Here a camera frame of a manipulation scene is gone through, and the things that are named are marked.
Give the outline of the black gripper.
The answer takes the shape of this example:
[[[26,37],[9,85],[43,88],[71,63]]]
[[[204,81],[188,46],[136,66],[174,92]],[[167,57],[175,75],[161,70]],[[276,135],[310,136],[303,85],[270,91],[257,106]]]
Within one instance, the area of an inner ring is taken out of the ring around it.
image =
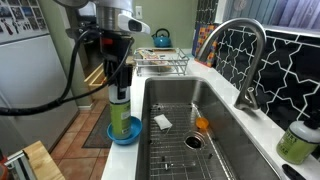
[[[114,33],[103,33],[100,37],[100,51],[104,59],[104,72],[108,87],[114,87],[115,92],[109,92],[117,100],[124,100],[126,92],[132,84],[133,66],[126,63],[134,39],[131,36]]]

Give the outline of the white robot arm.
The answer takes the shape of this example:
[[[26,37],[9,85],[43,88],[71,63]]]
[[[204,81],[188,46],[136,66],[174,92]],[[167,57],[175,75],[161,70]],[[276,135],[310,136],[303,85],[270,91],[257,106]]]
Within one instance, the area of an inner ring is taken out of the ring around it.
[[[68,8],[82,8],[89,2],[96,6],[96,24],[85,25],[80,29],[72,50],[69,75],[66,88],[60,99],[66,98],[70,90],[76,54],[81,42],[87,37],[95,37],[100,41],[100,52],[104,60],[104,73],[107,81],[100,87],[85,93],[91,95],[104,87],[109,88],[110,100],[124,100],[130,97],[132,66],[126,63],[130,49],[134,43],[132,33],[150,33],[150,27],[133,17],[133,0],[54,0],[57,4]]]

